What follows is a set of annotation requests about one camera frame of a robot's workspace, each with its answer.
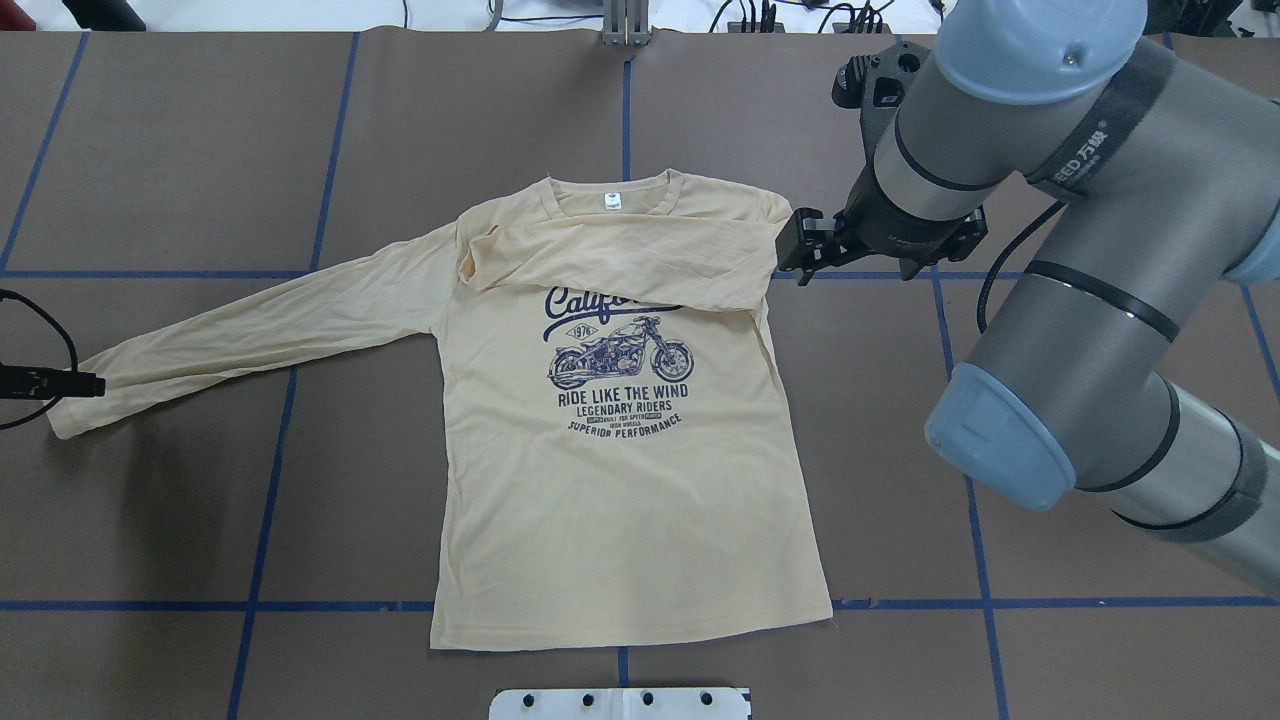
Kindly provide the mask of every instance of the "white metal plate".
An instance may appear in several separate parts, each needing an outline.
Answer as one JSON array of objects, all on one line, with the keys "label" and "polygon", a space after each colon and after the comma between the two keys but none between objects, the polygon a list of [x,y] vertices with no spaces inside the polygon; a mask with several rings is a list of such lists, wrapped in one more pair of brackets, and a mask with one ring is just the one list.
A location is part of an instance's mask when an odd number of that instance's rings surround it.
[{"label": "white metal plate", "polygon": [[489,720],[750,720],[750,697],[746,688],[503,691]]}]

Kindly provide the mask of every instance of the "cream shirt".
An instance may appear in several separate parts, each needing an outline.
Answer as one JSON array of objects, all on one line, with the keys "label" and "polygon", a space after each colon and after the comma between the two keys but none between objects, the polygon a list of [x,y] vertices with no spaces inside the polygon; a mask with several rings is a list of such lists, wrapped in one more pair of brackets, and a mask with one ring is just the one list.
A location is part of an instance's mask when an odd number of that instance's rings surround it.
[{"label": "cream shirt", "polygon": [[68,438],[227,378],[431,333],[449,479],[431,647],[700,641],[831,618],[764,292],[790,208],[675,170],[543,179],[125,341]]}]

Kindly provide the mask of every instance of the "shirt sleeve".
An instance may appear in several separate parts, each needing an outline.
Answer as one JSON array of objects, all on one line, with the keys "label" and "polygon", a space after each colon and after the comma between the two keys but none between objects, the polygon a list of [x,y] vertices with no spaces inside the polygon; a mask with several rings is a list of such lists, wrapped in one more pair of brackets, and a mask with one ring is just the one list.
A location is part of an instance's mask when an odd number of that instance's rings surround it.
[{"label": "shirt sleeve", "polygon": [[759,220],[582,215],[499,225],[466,243],[460,275],[475,291],[563,286],[698,310],[756,310],[791,214],[786,200],[772,197]]},{"label": "shirt sleeve", "polygon": [[228,378],[430,333],[457,284],[456,223],[138,336],[81,363],[104,397],[49,411],[60,438]]}]

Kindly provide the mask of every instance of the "gray robotic arm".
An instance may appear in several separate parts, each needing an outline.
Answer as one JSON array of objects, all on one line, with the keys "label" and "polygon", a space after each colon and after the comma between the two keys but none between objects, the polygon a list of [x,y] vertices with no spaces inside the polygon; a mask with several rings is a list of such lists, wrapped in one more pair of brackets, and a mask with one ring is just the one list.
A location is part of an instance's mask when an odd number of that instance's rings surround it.
[{"label": "gray robotic arm", "polygon": [[1280,106],[1140,40],[1144,19],[1143,0],[965,0],[934,53],[851,60],[837,101],[892,117],[835,222],[797,210],[780,268],[963,259],[1015,172],[1066,202],[929,445],[1033,510],[1093,493],[1280,597],[1280,452],[1155,373],[1217,281],[1280,277]]}]

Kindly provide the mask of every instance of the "light blue joint cap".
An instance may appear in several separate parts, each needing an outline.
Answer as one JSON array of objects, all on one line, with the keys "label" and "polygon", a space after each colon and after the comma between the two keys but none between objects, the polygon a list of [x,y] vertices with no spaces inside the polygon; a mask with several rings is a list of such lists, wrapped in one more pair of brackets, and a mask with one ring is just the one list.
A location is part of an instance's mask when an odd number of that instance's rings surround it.
[{"label": "light blue joint cap", "polygon": [[1047,105],[1108,82],[1146,24],[1146,0],[964,0],[938,29],[936,55],[974,97]]},{"label": "light blue joint cap", "polygon": [[1253,247],[1253,252],[1222,277],[1235,284],[1258,284],[1280,279],[1280,208],[1276,209],[1271,227],[1262,233],[1262,240]]},{"label": "light blue joint cap", "polygon": [[1075,487],[1075,469],[1048,428],[977,365],[956,365],[924,437],[965,475],[1028,510],[1048,510]]}]

